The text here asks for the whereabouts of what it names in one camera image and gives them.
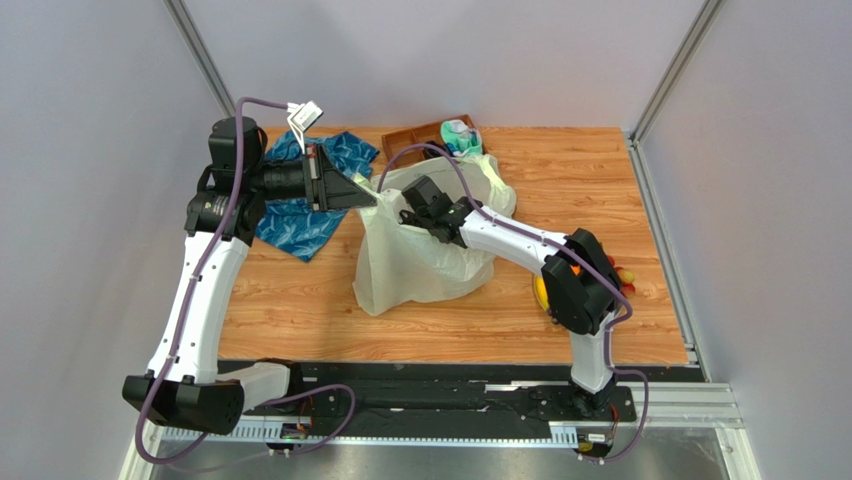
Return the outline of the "translucent white plastic bag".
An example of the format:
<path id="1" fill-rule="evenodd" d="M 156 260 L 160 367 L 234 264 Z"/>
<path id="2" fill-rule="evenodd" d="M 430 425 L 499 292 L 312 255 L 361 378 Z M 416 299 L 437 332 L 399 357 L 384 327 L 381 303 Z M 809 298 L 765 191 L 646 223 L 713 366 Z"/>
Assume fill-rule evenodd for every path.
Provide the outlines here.
<path id="1" fill-rule="evenodd" d="M 453 201 L 465 195 L 456 171 L 444 158 L 395 169 L 384 179 L 360 174 L 355 182 L 377 200 L 358 214 L 365 229 L 354 294 L 359 307 L 378 316 L 403 303 L 431 303 L 466 296 L 494 275 L 493 254 L 443 244 L 428 231 L 401 223 L 409 208 L 402 190 L 423 176 L 433 180 Z"/>

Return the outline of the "fake yellow banana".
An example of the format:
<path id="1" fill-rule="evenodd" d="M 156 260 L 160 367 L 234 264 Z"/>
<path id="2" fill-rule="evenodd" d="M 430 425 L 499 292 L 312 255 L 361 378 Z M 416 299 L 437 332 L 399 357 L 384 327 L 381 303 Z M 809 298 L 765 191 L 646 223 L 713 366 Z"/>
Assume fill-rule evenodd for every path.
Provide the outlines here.
<path id="1" fill-rule="evenodd" d="M 541 277 L 534 276 L 532 281 L 533 293 L 539 306 L 547 312 L 550 308 L 548 302 L 548 294 L 546 292 L 544 281 Z"/>

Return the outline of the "fake red lychee bunch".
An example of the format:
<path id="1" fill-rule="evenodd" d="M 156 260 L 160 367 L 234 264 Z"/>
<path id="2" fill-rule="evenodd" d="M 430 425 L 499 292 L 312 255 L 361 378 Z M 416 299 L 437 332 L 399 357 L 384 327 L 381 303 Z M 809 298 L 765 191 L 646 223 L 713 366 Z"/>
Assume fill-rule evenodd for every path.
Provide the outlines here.
<path id="1" fill-rule="evenodd" d="M 628 299 L 635 296 L 636 295 L 636 288 L 635 288 L 635 285 L 634 285 L 634 281 L 635 281 L 635 278 L 636 278 L 635 274 L 631 270 L 626 269 L 626 268 L 618 265 L 616 263 L 615 259 L 612 256 L 608 255 L 607 259 L 608 259 L 610 265 L 613 267 L 615 273 L 617 274 L 617 276 L 619 278 L 619 281 L 620 281 L 620 284 L 621 284 L 621 293 Z"/>

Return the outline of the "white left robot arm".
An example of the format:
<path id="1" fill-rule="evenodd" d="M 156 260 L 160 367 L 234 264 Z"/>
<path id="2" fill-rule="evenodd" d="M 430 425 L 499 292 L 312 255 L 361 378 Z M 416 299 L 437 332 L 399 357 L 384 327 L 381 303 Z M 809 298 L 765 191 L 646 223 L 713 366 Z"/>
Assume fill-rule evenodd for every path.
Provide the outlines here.
<path id="1" fill-rule="evenodd" d="M 166 330 L 146 371 L 127 376 L 122 388 L 123 399 L 156 425 L 226 435 L 244 412 L 295 385 L 298 368 L 286 360 L 218 372 L 230 295 L 268 202 L 304 200 L 314 212 L 376 203 L 333 165 L 325 147 L 308 144 L 294 160 L 269 162 L 267 141 L 249 117 L 211 128 L 211 163 L 187 206 L 182 278 Z"/>

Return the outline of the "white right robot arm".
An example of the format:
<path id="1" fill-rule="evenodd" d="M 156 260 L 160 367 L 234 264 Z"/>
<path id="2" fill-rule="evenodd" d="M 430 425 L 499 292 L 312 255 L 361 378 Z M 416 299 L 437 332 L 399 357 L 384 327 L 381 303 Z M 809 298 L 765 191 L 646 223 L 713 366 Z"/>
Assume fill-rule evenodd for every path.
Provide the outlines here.
<path id="1" fill-rule="evenodd" d="M 481 250 L 525 268 L 543 282 L 546 311 L 568 330 L 573 354 L 574 407 L 585 415 L 605 409 L 615 388 L 607 367 L 605 328 L 621 309 L 621 281 L 596 237 L 535 230 L 467 196 L 453 201 L 423 176 L 405 187 L 405 225 L 444 244 Z"/>

